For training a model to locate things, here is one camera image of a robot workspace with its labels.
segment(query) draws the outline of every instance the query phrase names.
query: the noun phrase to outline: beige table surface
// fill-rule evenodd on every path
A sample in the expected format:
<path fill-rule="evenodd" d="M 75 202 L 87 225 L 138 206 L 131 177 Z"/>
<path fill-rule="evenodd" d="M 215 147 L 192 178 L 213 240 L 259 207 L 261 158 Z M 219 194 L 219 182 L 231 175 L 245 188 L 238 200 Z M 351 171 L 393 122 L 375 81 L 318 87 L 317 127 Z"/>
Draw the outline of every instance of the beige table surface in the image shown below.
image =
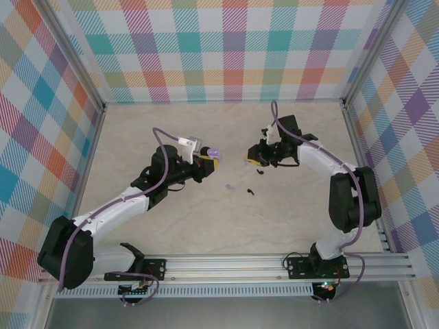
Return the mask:
<path fill-rule="evenodd" d="M 295 114 L 304 134 L 316 135 L 339 158 L 355 163 L 338 103 L 279 103 L 279 114 Z M 268 167 L 259 175 L 246 164 L 248 148 L 271 122 L 266 102 L 110 105 L 80 213 L 116 197 L 150 164 L 158 147 L 153 127 L 201 138 L 203 145 L 221 150 L 223 161 L 203 183 L 187 182 L 183 191 L 119 226 L 99 246 L 129 242 L 145 254 L 308 252 L 332 226 L 329 181 L 305 165 Z M 175 145 L 166 137 L 163 142 Z M 363 230 L 346 250 L 381 252 L 376 226 Z"/>

